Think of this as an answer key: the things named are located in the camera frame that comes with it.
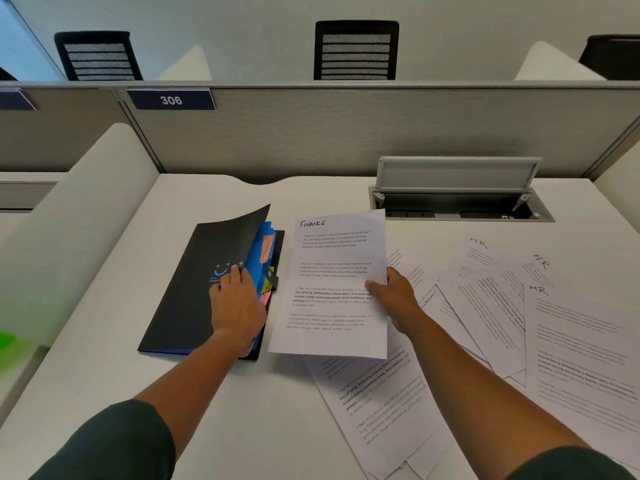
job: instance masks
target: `office chair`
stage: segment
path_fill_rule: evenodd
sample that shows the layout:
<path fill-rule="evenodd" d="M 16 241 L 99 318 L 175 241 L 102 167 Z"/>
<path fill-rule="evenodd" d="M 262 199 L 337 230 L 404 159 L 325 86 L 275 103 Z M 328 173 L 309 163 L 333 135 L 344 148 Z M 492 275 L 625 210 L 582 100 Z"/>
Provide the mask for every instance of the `office chair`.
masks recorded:
<path fill-rule="evenodd" d="M 399 29 L 382 20 L 317 22 L 314 79 L 395 79 Z"/>
<path fill-rule="evenodd" d="M 580 64 L 609 80 L 640 80 L 640 35 L 592 35 Z"/>
<path fill-rule="evenodd" d="M 0 80 L 17 80 L 14 76 L 0 67 Z"/>
<path fill-rule="evenodd" d="M 129 32 L 58 32 L 53 40 L 68 80 L 142 80 Z"/>

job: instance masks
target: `dark green sleeve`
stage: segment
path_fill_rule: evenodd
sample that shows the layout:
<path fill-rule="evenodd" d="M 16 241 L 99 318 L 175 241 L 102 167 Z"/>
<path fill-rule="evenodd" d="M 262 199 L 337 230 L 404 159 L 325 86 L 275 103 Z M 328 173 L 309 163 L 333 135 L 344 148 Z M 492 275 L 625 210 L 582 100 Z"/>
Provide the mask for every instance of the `dark green sleeve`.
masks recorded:
<path fill-rule="evenodd" d="M 563 446 L 528 460 L 507 480 L 635 480 L 609 457 L 580 446 Z"/>
<path fill-rule="evenodd" d="M 151 404 L 131 399 L 84 423 L 32 480 L 167 480 L 171 431 Z"/>

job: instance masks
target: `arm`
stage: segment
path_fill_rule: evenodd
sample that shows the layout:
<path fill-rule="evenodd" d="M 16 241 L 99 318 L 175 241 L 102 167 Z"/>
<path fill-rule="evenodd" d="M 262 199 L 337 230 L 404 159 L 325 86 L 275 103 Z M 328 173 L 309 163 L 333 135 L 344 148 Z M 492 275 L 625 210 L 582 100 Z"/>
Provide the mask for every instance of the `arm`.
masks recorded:
<path fill-rule="evenodd" d="M 249 271 L 238 266 L 209 291 L 213 335 L 136 399 L 156 407 L 169 427 L 176 460 L 193 436 L 213 396 L 238 357 L 251 351 L 267 320 Z"/>
<path fill-rule="evenodd" d="M 365 286 L 411 340 L 440 412 L 478 478 L 503 479 L 558 446 L 589 447 L 469 356 L 422 311 L 404 276 L 390 267 L 387 277 L 388 285 Z"/>

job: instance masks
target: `person's left arm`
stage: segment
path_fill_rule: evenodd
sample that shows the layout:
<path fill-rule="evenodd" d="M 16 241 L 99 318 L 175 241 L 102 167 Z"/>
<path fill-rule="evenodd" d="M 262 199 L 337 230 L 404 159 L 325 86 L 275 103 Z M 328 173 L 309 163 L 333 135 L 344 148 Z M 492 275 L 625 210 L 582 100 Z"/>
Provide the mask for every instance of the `person's left arm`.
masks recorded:
<path fill-rule="evenodd" d="M 133 399 L 96 414 L 31 478 L 171 478 L 213 396 L 266 321 L 251 275 L 233 266 L 209 291 L 213 335 Z"/>

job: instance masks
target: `forearm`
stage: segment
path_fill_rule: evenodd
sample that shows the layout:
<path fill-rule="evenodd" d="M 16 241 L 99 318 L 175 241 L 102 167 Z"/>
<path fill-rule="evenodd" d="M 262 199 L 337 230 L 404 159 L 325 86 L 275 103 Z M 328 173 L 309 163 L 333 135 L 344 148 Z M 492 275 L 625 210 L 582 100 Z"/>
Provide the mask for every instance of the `forearm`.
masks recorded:
<path fill-rule="evenodd" d="M 224 333 L 214 333 L 206 343 L 136 396 L 155 406 L 171 430 L 176 460 L 241 349 L 242 345 L 236 340 Z"/>
<path fill-rule="evenodd" d="M 563 445 L 587 447 L 548 412 L 473 359 L 427 315 L 410 337 L 444 419 L 480 479 L 503 479 Z"/>

